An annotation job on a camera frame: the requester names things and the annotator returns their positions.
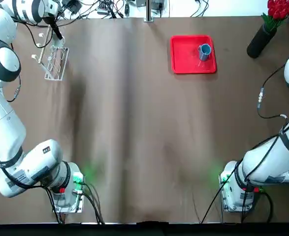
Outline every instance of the green led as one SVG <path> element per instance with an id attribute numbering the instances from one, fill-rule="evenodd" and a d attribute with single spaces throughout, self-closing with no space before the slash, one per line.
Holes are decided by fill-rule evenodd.
<path id="1" fill-rule="evenodd" d="M 82 190 L 81 183 L 83 182 L 83 175 L 80 172 L 75 172 L 73 174 L 73 182 L 76 183 L 75 190 Z"/>

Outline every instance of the brown table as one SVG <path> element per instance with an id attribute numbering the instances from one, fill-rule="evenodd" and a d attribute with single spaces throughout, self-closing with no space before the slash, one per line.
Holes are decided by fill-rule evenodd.
<path id="1" fill-rule="evenodd" d="M 29 32 L 18 26 L 14 48 L 22 63 L 22 89 L 12 104 L 27 129 L 24 150 L 56 139 L 64 159 L 82 170 L 97 169 L 94 184 L 106 222 L 160 220 L 198 222 L 218 189 L 218 174 L 282 120 L 256 111 L 260 86 L 289 56 L 289 24 L 283 25 L 256 60 L 246 47 L 260 17 L 80 20 L 63 28 L 69 61 L 62 83 L 43 79 L 31 59 L 39 54 Z M 34 35 L 45 32 L 32 29 Z M 175 75 L 170 66 L 172 35 L 208 34 L 218 71 Z M 17 81 L 5 90 L 12 96 Z M 280 72 L 265 88 L 262 112 L 289 116 L 289 90 Z M 267 187 L 273 221 L 289 222 L 289 186 Z M 207 222 L 220 222 L 219 198 Z M 264 221 L 262 199 L 248 221 Z M 52 222 L 40 189 L 12 199 L 0 195 L 0 223 Z M 89 204 L 67 222 L 95 221 Z M 224 213 L 224 221 L 239 221 Z"/>

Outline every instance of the wire rack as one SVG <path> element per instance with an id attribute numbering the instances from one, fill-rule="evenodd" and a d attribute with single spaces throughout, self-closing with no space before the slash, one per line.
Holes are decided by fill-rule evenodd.
<path id="1" fill-rule="evenodd" d="M 52 29 L 48 27 L 46 34 L 40 33 L 39 37 L 43 39 L 43 45 L 48 42 L 49 34 Z M 52 35 L 52 43 L 49 48 L 49 53 L 46 54 L 46 47 L 41 49 L 40 55 L 33 54 L 32 58 L 41 66 L 45 71 L 45 80 L 50 81 L 63 81 L 65 66 L 69 55 L 69 48 L 64 47 L 65 40 L 59 40 L 55 34 Z"/>

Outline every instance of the blue mug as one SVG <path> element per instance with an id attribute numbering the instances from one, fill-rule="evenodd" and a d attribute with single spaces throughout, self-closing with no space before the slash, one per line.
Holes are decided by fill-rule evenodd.
<path id="1" fill-rule="evenodd" d="M 209 59 L 209 56 L 211 54 L 211 46 L 207 43 L 202 44 L 198 47 L 199 50 L 199 59 L 201 61 L 206 61 Z"/>

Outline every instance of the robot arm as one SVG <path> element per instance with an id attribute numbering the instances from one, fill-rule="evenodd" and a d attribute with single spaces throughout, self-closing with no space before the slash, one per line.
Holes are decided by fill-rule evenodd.
<path id="1" fill-rule="evenodd" d="M 53 0 L 3 0 L 0 6 L 11 17 L 23 22 L 40 23 L 44 17 L 57 17 L 61 6 Z"/>
<path id="2" fill-rule="evenodd" d="M 285 66 L 289 87 L 289 59 Z M 252 208 L 254 189 L 261 185 L 289 182 L 289 124 L 275 136 L 246 152 L 241 162 L 227 163 L 219 175 L 222 203 L 225 211 L 245 211 Z"/>
<path id="3" fill-rule="evenodd" d="M 26 130 L 5 99 L 2 88 L 17 78 L 21 71 L 20 61 L 9 47 L 15 37 L 13 20 L 0 8 L 0 192 L 14 197 L 41 182 L 53 191 L 53 201 L 58 212 L 81 212 L 83 196 L 80 190 L 83 175 L 74 163 L 62 161 L 59 144 L 47 140 L 27 154 L 22 144 Z"/>

